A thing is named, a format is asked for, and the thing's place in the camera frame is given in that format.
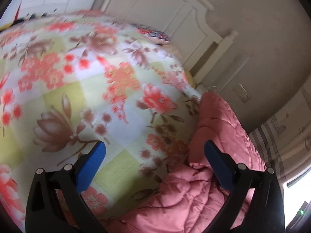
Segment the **floral bed sheet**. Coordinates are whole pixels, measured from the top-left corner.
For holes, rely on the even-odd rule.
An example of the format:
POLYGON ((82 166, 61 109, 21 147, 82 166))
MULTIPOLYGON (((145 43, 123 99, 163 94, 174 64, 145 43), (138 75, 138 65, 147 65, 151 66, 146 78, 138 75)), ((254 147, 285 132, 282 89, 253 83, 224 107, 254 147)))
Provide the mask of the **floral bed sheet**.
POLYGON ((82 197, 104 223, 125 214, 186 157, 200 98, 171 49, 109 16, 55 15, 2 31, 2 205, 24 229, 35 171, 62 169, 103 142, 82 197))

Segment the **embroidered decorative pillow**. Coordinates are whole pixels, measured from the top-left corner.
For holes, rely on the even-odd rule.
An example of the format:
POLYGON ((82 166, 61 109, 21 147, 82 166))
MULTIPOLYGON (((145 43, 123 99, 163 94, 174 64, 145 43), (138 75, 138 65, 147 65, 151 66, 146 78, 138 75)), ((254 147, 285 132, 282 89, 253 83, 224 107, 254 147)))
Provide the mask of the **embroidered decorative pillow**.
POLYGON ((147 37, 155 44, 166 45, 171 42, 171 38, 166 33, 159 31, 151 26, 136 23, 132 23, 131 25, 135 27, 139 33, 147 37))

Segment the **slim metal lamp pole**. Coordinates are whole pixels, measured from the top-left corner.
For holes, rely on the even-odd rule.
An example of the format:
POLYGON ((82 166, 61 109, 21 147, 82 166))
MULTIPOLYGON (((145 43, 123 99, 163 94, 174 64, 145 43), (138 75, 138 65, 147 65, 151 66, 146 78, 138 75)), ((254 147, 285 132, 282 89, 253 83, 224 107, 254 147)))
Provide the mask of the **slim metal lamp pole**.
POLYGON ((230 82, 240 73, 240 71, 246 66, 246 64, 251 60, 251 57, 247 57, 242 64, 235 70, 235 72, 230 76, 230 78, 218 89, 217 93, 221 93, 230 82))

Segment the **beige wall socket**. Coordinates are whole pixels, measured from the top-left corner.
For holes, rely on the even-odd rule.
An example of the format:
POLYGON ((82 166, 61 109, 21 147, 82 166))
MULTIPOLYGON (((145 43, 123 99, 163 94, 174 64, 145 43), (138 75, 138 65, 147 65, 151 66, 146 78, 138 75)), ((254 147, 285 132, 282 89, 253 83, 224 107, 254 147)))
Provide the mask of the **beige wall socket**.
POLYGON ((238 84, 238 85, 234 86, 233 91, 236 93, 236 95, 240 98, 240 100, 243 103, 246 103, 251 99, 251 96, 246 91, 244 86, 242 86, 242 84, 238 84))

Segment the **white wooden headboard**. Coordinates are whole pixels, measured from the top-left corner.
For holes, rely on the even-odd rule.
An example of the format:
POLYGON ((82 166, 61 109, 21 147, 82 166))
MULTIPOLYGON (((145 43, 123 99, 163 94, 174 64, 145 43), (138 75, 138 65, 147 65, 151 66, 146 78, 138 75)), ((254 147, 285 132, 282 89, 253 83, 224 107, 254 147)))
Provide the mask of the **white wooden headboard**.
POLYGON ((101 10, 166 33, 182 55, 182 65, 201 83, 232 46, 238 33, 221 37, 206 22, 214 6, 207 0, 104 0, 101 10))

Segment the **patterned cream curtain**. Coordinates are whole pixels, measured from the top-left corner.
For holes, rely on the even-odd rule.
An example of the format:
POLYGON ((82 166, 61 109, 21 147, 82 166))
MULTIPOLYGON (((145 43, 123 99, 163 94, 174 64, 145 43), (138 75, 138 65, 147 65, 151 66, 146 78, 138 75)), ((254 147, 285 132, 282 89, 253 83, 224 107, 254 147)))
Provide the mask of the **patterned cream curtain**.
POLYGON ((310 78, 275 115, 249 136, 281 182, 307 169, 310 165, 310 78))

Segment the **pink quilted jacket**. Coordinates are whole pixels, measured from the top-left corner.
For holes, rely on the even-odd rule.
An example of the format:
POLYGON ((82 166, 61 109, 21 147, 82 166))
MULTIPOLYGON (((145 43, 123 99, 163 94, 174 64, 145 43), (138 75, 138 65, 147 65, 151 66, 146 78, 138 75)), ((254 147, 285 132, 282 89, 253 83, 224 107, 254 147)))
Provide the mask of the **pink quilted jacket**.
POLYGON ((264 161, 228 103, 214 92, 202 95, 195 133, 186 160, 160 184, 157 194, 111 222, 108 232, 203 232, 228 198, 204 155, 212 140, 220 151, 249 169, 264 171, 264 161))

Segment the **dark framed window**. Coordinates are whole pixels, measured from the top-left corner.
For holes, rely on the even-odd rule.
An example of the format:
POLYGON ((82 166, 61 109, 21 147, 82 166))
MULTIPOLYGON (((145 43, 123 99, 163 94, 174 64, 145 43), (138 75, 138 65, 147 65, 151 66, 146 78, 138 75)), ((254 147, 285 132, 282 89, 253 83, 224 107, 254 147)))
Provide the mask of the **dark framed window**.
POLYGON ((285 232, 295 232, 310 215, 310 166, 284 185, 285 232))

